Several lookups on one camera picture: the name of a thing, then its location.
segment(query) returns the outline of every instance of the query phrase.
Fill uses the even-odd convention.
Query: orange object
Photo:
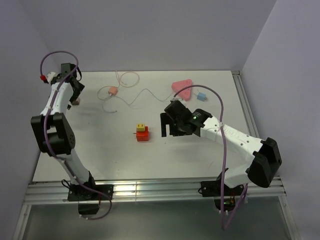
[[[110,87],[108,90],[108,94],[111,94],[112,96],[115,96],[117,92],[118,92],[118,88],[115,86]]]
[[[136,131],[136,140],[138,142],[149,141],[149,130],[145,126],[145,131]]]
[[[192,80],[187,79],[187,80],[182,80],[182,81],[176,81],[172,83],[171,88],[174,92],[178,92],[179,90],[191,86],[192,85]],[[181,97],[185,101],[189,101],[191,98],[191,87],[187,88],[186,90],[183,90],[178,94],[179,97]]]

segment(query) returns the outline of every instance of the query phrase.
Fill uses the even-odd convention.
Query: white tabletop
[[[224,103],[223,122],[239,131],[248,133],[244,113],[230,71],[142,71],[140,82],[132,88],[120,87],[117,96],[131,102],[147,88],[159,99],[172,92],[171,84],[192,79],[193,84],[213,88]],[[123,82],[128,85],[136,75],[126,74]],[[223,147],[213,141],[191,136],[161,137],[160,113],[170,103],[160,102],[144,91],[132,106],[117,98],[104,103],[97,98],[97,91],[105,85],[117,86],[114,72],[84,72],[81,82],[85,85],[79,106],[73,106],[66,114],[74,131],[75,150],[83,165],[96,180],[131,180],[162,178],[217,177],[222,169]],[[185,105],[193,112],[201,108],[219,118],[220,103],[206,89],[208,101],[197,100],[193,94]],[[137,142],[136,124],[149,128],[150,140]],[[228,150],[227,167],[237,167],[243,160]],[[62,166],[52,157],[41,153],[33,177],[34,182],[51,182],[68,179]]]

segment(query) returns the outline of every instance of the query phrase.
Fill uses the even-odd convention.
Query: white wall
[[[320,236],[319,13],[319,0],[277,0],[243,68],[259,133],[278,141],[280,175],[304,240]]]
[[[241,70],[276,0],[20,0],[83,71]]]
[[[48,52],[17,0],[0,2],[0,239],[11,239],[39,153],[30,125],[50,94],[39,65]],[[47,70],[56,70],[52,59]]]

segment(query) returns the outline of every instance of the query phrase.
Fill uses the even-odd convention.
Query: black bracket
[[[260,150],[253,152],[254,159],[246,173],[251,182],[261,188],[268,188],[282,164],[282,159],[275,140],[268,137],[261,143]]]
[[[99,184],[99,185],[95,185],[94,187],[95,190],[102,192],[104,194],[106,194],[110,199],[112,199],[113,197],[113,193],[114,193],[114,186],[112,184]],[[86,198],[83,195],[80,194],[74,194],[74,192],[72,192],[72,186],[70,187],[70,191],[68,194],[68,201],[69,202],[79,202],[79,201],[106,201],[109,200],[107,199],[105,196],[103,195],[99,195],[99,194],[92,194],[92,196],[90,197],[90,199]],[[79,203],[78,204],[78,213],[80,215],[95,215],[98,213],[100,209],[100,204],[99,203]]]
[[[44,122],[45,116],[43,115],[33,116],[31,118],[31,126],[40,151],[51,156],[45,140]],[[48,138],[55,154],[71,154],[71,150],[75,148],[76,139],[66,116],[58,112],[50,115],[46,129],[49,130],[52,126],[55,127],[55,131],[48,133]]]
[[[243,185],[238,185],[234,188],[230,188],[224,185],[224,195],[225,196],[240,196],[244,190]],[[202,181],[199,193],[202,197],[220,197],[221,192],[221,181]]]
[[[179,100],[171,101],[160,114],[161,136],[167,136],[166,125],[169,125],[170,135],[186,136],[195,134],[200,137],[200,128],[212,115],[202,109],[196,109],[193,113],[186,108]]]
[[[60,81],[62,81],[75,67],[76,65],[72,63],[62,63],[61,73],[59,73],[56,77],[54,77],[50,82],[50,84],[53,85],[55,83],[59,83]],[[77,68],[77,70],[79,72],[80,80],[81,80],[82,73],[79,67]],[[77,80],[77,71],[74,71],[73,74],[65,80],[66,83],[70,83],[73,90],[73,95],[70,98],[71,103],[79,97],[80,93],[85,88],[85,86],[79,82],[80,80]]]
[[[93,194],[90,199],[84,197],[81,194],[74,194],[73,192],[73,186],[78,186],[78,185],[71,185],[70,191],[68,194],[68,201],[69,202],[79,202],[79,201],[105,201],[108,200],[105,196],[101,196],[99,194]],[[94,190],[97,190],[99,192],[104,193],[107,195],[110,199],[112,199],[113,193],[114,193],[114,186],[112,184],[99,184],[95,185]]]

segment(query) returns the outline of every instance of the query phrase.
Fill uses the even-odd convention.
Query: pink triangle
[[[192,85],[192,80],[187,79],[187,80],[182,80],[182,81],[176,81],[172,83],[171,88],[172,90],[176,93],[179,90]],[[179,97],[181,97],[185,101],[189,101],[191,98],[191,87],[187,88],[186,90],[183,90],[178,94]]]

